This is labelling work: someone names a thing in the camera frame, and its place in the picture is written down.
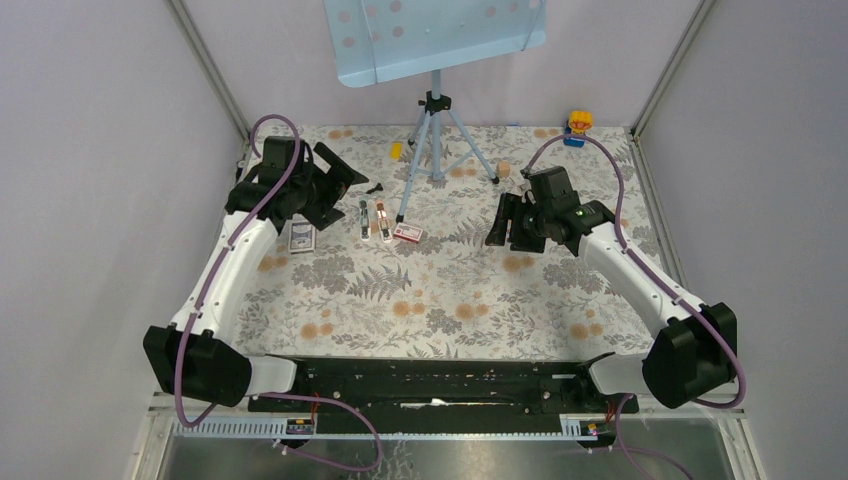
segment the yellow toy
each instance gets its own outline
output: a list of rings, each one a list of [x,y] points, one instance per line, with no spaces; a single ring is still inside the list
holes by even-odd
[[[389,158],[392,160],[397,160],[400,158],[400,154],[403,152],[403,144],[400,142],[395,142],[392,144],[392,149],[389,151]]]
[[[586,131],[590,128],[592,128],[592,112],[575,110],[568,116],[568,125],[565,126],[565,133],[585,135]],[[576,138],[566,138],[563,143],[571,147],[582,147],[586,142]]]

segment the small yellow block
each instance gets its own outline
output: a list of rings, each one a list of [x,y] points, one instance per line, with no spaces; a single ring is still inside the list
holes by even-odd
[[[509,162],[498,162],[497,166],[497,174],[500,178],[506,178],[509,176]]]
[[[389,151],[389,157],[392,160],[397,160],[400,158],[400,154],[403,152],[403,144],[400,142],[395,142],[392,144],[392,149]]]

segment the small box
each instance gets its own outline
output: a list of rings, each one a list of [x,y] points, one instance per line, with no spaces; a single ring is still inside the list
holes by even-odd
[[[289,253],[309,253],[315,251],[317,230],[305,218],[292,220],[289,231]]]
[[[405,223],[398,223],[395,227],[395,237],[402,238],[412,243],[418,243],[421,236],[424,235],[424,230]]]
[[[497,166],[498,178],[506,178],[509,176],[509,162],[498,162]]]

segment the metal pole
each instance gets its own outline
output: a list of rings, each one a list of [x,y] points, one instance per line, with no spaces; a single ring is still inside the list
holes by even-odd
[[[442,71],[433,70],[433,100],[442,98]],[[433,114],[432,132],[430,133],[430,151],[433,152],[433,180],[439,180],[444,175],[440,171],[439,162],[442,160],[442,114]]]
[[[698,32],[701,31],[701,27],[707,21],[710,12],[712,12],[713,7],[715,7],[718,1],[719,0],[701,0],[701,3],[695,10],[692,18],[689,20],[689,24],[686,25],[686,30],[683,32],[683,36],[677,43],[674,53],[671,54],[671,58],[668,60],[665,69],[660,75],[660,79],[657,80],[654,90],[648,97],[648,102],[645,104],[645,107],[642,109],[642,112],[639,113],[639,117],[633,124],[631,133],[634,138],[638,139],[645,132],[645,128],[648,126],[651,116],[653,116],[656,111],[660,99],[662,99],[663,95],[665,95],[665,92],[671,83],[671,79],[674,78],[675,73],[677,73],[677,70],[680,68],[680,63],[686,57],[686,54],[689,52],[689,48],[698,36]]]
[[[194,19],[192,19],[191,13],[188,11],[188,7],[183,3],[183,0],[165,0],[165,4],[171,10],[177,26],[183,32],[186,43],[188,43],[189,48],[194,53],[194,58],[197,59],[197,63],[200,64],[201,70],[203,70],[206,79],[212,86],[212,91],[215,92],[224,110],[226,110],[230,122],[241,138],[247,141],[250,125],[244,118],[229,87],[227,87],[227,83],[224,81],[221,71],[218,70],[215,60],[212,59],[212,54],[209,53],[209,48],[203,41],[203,37],[200,36],[197,25],[195,25]]]

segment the light blue board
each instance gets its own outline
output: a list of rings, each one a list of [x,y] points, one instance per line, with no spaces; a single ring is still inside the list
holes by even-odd
[[[339,80],[364,87],[545,41],[540,0],[324,0]]]

